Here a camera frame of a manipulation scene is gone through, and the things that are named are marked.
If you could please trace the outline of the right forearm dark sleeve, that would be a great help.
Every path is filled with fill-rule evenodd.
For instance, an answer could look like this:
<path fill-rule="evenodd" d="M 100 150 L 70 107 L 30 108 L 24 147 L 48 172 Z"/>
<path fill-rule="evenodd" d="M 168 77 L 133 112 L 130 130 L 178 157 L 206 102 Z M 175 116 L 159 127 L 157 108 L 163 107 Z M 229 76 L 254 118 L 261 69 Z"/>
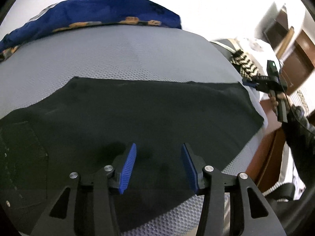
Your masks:
<path fill-rule="evenodd" d="M 291 106 L 282 129 L 299 177 L 306 186 L 314 184 L 314 126 L 304 116 L 302 107 Z"/>

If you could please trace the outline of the right hand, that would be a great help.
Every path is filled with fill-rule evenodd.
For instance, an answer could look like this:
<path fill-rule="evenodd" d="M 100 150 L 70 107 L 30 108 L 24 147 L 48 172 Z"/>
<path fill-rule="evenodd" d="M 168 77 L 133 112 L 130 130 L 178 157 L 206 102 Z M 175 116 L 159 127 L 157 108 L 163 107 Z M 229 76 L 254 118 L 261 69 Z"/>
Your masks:
<path fill-rule="evenodd" d="M 284 93 L 279 93 L 277 95 L 277 98 L 276 98 L 276 97 L 272 96 L 271 94 L 269 94 L 269 98 L 270 98 L 270 101 L 271 101 L 271 104 L 272 104 L 272 110 L 273 110 L 274 113 L 277 113 L 277 107 L 279 105 L 279 102 L 277 101 L 277 98 L 279 100 L 284 100 L 284 102 L 286 104 L 286 111 L 287 111 L 287 113 L 289 113 L 290 108 L 292 106 L 292 102 L 291 102 L 290 98 L 287 95 L 285 95 Z"/>

